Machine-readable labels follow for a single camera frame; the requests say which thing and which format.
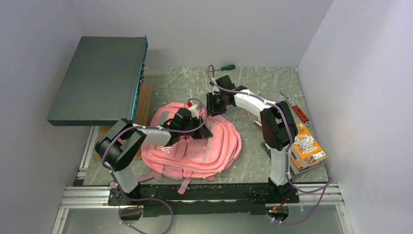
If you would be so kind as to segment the pink student backpack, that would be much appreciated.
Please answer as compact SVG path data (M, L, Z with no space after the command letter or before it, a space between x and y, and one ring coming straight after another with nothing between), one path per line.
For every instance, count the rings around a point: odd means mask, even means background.
M193 139L183 136L172 146L147 145L141 148L141 158L151 169L140 182L166 176L182 180L183 194L194 178L214 180L215 175L228 169L238 158L242 140L234 125L222 116L207 117L206 127L213 137Z

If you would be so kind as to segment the pink white stapler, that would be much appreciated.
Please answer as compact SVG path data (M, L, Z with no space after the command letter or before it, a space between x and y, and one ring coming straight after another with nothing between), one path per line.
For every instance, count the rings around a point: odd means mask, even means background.
M262 123L260 121L260 119L256 119L254 122L254 125L257 126L259 129L262 129Z

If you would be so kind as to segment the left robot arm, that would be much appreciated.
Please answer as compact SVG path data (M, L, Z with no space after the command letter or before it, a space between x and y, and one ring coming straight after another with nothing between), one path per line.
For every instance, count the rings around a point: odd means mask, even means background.
M213 133L206 126L206 118L194 117L189 109L180 108L156 127L133 125L122 118L98 140L94 150L121 190L121 199L132 205L141 198L140 184L130 167L138 150L145 145L172 146L183 136L205 139L213 137Z

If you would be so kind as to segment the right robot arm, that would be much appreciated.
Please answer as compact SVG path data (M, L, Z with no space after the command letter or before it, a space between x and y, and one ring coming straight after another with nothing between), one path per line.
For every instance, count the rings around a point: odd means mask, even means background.
M271 153L268 195L272 201L281 202L294 190L287 157L298 131L288 104L266 100L244 86L235 86L228 75L219 79L209 77L209 80L216 90L206 95L208 115L222 115L227 106L232 105L259 117L262 136Z

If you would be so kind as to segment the wooden board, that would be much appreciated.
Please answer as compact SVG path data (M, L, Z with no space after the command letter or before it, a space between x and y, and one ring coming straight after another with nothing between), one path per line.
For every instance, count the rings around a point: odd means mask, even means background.
M139 98L137 103L137 110L136 110L136 117L134 119L134 123L139 125L147 125L148 118L149 118L149 110L150 110L150 101L152 95L152 85L142 85ZM100 135L98 139L102 138L112 126L101 126L100 128ZM98 153L94 153L93 159L95 161L100 161L101 158ZM139 149L138 152L135 154L134 160L141 160L141 150Z

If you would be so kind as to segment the dark green book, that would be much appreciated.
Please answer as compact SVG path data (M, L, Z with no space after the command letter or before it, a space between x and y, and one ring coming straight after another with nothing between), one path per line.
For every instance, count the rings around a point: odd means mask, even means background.
M264 149L264 151L268 154L269 157L271 157L271 153L270 153L270 149L269 146L265 143L262 142L261 143L262 148Z

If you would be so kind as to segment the red adjustable wrench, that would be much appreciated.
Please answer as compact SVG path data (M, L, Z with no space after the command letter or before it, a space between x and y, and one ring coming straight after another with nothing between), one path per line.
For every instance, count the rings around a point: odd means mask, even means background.
M285 101L287 101L291 107L293 108L294 112L300 118L300 120L308 127L312 126L311 121L309 120L308 116L304 113L304 111L283 91L280 91L282 97Z

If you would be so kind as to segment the orange comic book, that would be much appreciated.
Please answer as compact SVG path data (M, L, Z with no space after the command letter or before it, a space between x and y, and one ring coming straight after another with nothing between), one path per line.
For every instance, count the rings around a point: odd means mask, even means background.
M296 127L298 133L291 149L292 158L303 168L311 167L326 159L327 154L312 136L307 126L300 122L296 124Z

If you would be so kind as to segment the dark grey flat box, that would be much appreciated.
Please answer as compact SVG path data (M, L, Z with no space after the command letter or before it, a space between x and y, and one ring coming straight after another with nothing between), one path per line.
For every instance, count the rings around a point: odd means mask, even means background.
M134 120L144 78L147 37L82 36L47 121L109 126Z

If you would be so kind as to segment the green handled screwdriver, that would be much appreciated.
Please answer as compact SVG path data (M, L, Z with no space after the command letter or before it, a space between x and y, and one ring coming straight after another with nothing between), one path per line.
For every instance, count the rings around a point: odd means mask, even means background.
M234 70L235 68L236 68L235 64L230 64L230 65L219 67L215 69L215 71L230 71L230 70Z

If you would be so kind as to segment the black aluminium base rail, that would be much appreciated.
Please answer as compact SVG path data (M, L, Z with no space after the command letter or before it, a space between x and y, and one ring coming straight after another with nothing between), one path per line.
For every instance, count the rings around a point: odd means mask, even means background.
M175 215L250 213L261 215L265 210L278 207L280 210L298 206L344 205L337 184L326 190L309 193L319 184L299 184L298 192L289 192L276 197L271 195L264 183L255 184L198 184L190 185L184 194L179 194L177 185L142 185L143 201L131 201L117 188L107 186L67 187L60 202L60 209L108 209L140 207L145 217L169 214L168 209L156 199L163 200Z

